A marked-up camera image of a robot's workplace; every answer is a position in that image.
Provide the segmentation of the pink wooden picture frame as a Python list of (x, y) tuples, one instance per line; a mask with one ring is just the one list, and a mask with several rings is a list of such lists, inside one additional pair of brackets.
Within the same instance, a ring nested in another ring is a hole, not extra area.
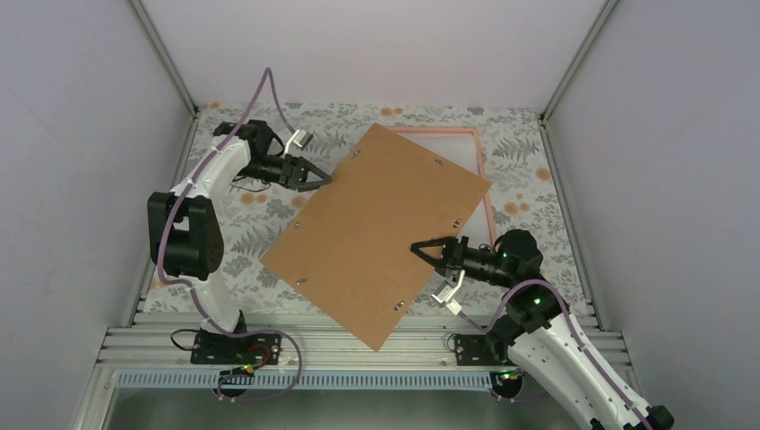
[[(398, 133), (401, 135), (401, 133), (471, 133), (475, 140), (477, 145), (477, 150), (479, 154), (479, 172), (480, 177), (487, 180), (487, 172), (485, 169), (485, 163), (484, 163), (484, 148), (480, 139), (479, 131), (477, 128), (474, 127), (411, 127), (411, 126), (390, 126), (390, 130)], [(492, 245), (498, 236), (498, 229), (496, 226), (496, 222), (494, 220), (493, 215), (493, 208), (492, 208), (492, 202), (490, 199), (489, 193), (485, 193), (483, 199), (486, 200), (487, 204), (487, 214), (489, 218), (489, 224), (491, 227), (491, 237), (493, 242), (489, 245)]]

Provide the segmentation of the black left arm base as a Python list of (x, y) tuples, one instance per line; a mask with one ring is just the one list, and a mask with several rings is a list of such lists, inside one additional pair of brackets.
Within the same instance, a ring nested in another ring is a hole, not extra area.
[(231, 338), (200, 331), (194, 338), (190, 362), (194, 365), (277, 365), (282, 336), (274, 333)]

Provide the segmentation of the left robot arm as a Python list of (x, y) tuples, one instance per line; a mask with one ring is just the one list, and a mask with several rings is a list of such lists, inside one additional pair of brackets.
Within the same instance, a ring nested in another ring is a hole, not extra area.
[(147, 201), (151, 259), (160, 281), (183, 285), (203, 321), (215, 331), (213, 349), (229, 363), (242, 360), (249, 338), (238, 331), (241, 310), (233, 306), (219, 269), (224, 239), (214, 203), (240, 178), (260, 180), (297, 192), (319, 189), (331, 176), (311, 161), (289, 153), (304, 148), (313, 135), (298, 129), (283, 141), (264, 121), (222, 122), (212, 143), (193, 170), (168, 192), (154, 192)]

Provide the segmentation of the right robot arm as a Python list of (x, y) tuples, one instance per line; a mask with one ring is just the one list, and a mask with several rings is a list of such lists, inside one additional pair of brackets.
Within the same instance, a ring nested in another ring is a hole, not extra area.
[(512, 229), (493, 245), (473, 248), (466, 236), (415, 242), (410, 250), (446, 278), (438, 304), (473, 323), (454, 300), (466, 279), (505, 288), (484, 335), (488, 358), (530, 374), (582, 429), (671, 429), (675, 418), (652, 405), (592, 345), (568, 303), (541, 273), (543, 255), (531, 232)]

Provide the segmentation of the brown cardboard backing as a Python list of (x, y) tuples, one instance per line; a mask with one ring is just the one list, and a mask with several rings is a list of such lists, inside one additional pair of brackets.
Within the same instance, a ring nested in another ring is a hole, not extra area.
[(490, 186), (389, 127), (371, 125), (262, 264), (379, 350), (433, 272), (411, 244), (458, 236)]

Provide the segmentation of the sunset landscape photo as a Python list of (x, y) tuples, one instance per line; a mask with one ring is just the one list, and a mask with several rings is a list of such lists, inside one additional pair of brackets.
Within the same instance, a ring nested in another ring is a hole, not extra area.
[[(480, 175), (479, 154), (476, 140), (471, 133), (401, 133), (401, 136), (443, 156), (473, 174)], [(470, 246), (493, 242), (485, 199), (479, 202), (479, 206), (462, 227), (461, 235), (470, 238)]]

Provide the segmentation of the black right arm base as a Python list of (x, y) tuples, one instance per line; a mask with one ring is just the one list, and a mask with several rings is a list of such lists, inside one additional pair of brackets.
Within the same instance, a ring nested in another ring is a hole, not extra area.
[(513, 366), (505, 345), (487, 335), (454, 333), (450, 349), (458, 366)]

